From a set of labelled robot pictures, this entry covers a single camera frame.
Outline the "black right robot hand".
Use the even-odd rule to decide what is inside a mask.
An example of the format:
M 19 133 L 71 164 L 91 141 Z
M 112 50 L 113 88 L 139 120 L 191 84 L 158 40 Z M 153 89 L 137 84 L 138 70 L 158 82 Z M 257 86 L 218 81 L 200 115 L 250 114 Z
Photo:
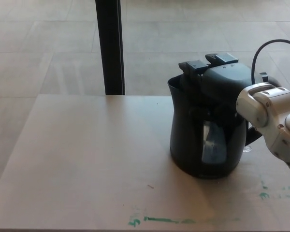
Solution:
M 228 126 L 243 121 L 236 111 L 240 92 L 250 86 L 250 68 L 238 59 L 223 61 L 219 54 L 207 54 L 201 60 L 178 64 L 182 70 L 180 89 L 187 95 L 194 117 Z

